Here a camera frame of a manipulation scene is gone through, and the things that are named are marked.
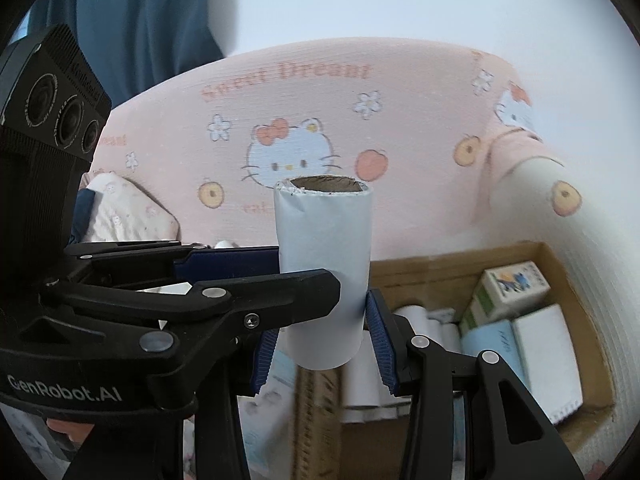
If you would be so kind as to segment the person's left hand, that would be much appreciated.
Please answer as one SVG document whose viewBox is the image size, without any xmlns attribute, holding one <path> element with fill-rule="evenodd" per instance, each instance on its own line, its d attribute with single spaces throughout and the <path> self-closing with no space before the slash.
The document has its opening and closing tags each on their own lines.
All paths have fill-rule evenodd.
<svg viewBox="0 0 640 480">
<path fill-rule="evenodd" d="M 66 422 L 65 420 L 57 420 L 48 418 L 46 424 L 49 429 L 58 432 L 59 434 L 65 434 L 73 443 L 84 443 L 88 438 L 93 425 L 81 424 L 80 422 Z"/>
</svg>

